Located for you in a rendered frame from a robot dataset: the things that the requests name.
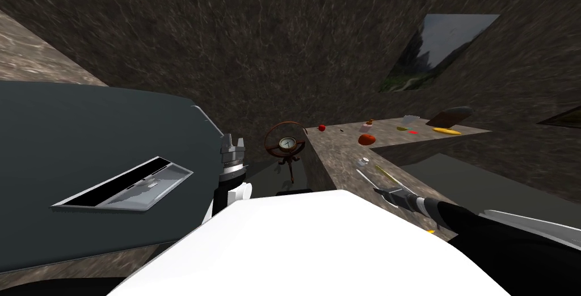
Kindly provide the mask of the brown round clock on stand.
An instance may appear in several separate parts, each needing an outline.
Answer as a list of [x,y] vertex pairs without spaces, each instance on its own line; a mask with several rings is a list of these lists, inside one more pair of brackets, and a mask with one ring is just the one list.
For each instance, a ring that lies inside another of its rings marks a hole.
[[292,163],[298,162],[300,160],[300,157],[298,156],[298,154],[305,149],[306,141],[296,139],[292,136],[286,136],[286,137],[280,138],[276,144],[272,144],[270,146],[267,145],[269,135],[276,128],[278,128],[284,124],[295,124],[295,125],[299,126],[304,131],[305,135],[308,135],[308,131],[306,130],[306,128],[303,125],[301,125],[297,122],[294,122],[294,121],[283,121],[279,124],[274,125],[265,134],[265,136],[264,136],[264,148],[265,148],[265,151],[269,153],[269,155],[272,155],[275,158],[281,159],[281,161],[277,162],[280,166],[283,166],[285,164],[288,166],[289,173],[290,173],[290,179],[291,179],[290,181],[292,184],[294,184],[294,174],[293,174]]

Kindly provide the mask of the landscape picture on wall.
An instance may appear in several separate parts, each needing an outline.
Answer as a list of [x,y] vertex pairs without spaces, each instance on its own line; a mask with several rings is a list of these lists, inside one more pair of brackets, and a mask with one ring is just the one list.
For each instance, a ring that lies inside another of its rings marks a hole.
[[427,88],[499,17],[498,14],[427,14],[379,92]]

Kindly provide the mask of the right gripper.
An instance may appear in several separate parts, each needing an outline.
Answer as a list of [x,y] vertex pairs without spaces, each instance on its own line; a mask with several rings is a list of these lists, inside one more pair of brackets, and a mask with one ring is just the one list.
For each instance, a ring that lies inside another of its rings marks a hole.
[[380,194],[385,201],[395,206],[396,208],[409,209],[407,196],[410,194],[408,190],[402,188],[381,189],[373,188],[374,192]]

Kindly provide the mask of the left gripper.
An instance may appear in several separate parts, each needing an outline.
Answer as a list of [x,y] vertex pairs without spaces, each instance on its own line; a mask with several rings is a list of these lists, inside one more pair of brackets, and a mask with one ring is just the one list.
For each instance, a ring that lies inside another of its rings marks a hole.
[[231,134],[224,134],[222,138],[222,148],[220,150],[223,166],[236,166],[243,164],[245,150],[244,139],[242,137],[238,138],[236,146],[232,146]]

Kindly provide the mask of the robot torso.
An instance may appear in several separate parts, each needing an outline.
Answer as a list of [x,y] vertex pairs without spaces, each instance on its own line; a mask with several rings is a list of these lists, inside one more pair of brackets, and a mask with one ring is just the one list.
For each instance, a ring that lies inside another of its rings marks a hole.
[[450,244],[347,191],[240,200],[107,296],[510,296]]

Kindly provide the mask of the white knife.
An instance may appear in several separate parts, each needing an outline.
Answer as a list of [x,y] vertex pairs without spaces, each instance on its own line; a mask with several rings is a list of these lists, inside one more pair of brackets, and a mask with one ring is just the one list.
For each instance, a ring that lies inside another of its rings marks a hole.
[[369,177],[367,177],[360,169],[357,169],[356,172],[361,175],[363,177],[363,179],[365,181],[367,181],[372,187],[373,189],[377,190],[379,193],[386,193],[386,190],[379,187],[377,184],[375,184],[373,181],[371,181],[371,179]]

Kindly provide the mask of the yellow-green thin stick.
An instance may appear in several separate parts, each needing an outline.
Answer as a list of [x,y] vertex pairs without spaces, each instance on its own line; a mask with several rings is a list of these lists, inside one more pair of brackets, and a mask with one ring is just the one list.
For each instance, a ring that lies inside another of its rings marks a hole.
[[408,192],[414,194],[412,192],[412,190],[410,190],[408,187],[406,187],[405,185],[402,184],[401,181],[397,180],[393,175],[389,174],[388,172],[386,172],[382,167],[380,167],[379,165],[376,165],[376,170],[378,170],[381,174],[383,174],[384,176],[386,176],[388,179],[390,179],[392,182],[396,183],[397,185],[399,185],[400,187],[402,187],[403,189],[407,190]]

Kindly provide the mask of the dark grey appliance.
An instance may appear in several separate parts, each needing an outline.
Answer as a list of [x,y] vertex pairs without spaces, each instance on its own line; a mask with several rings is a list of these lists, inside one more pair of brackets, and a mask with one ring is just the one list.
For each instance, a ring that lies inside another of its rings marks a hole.
[[[0,273],[183,238],[218,186],[220,146],[186,98],[0,81]],[[192,175],[149,210],[53,208],[157,156]]]

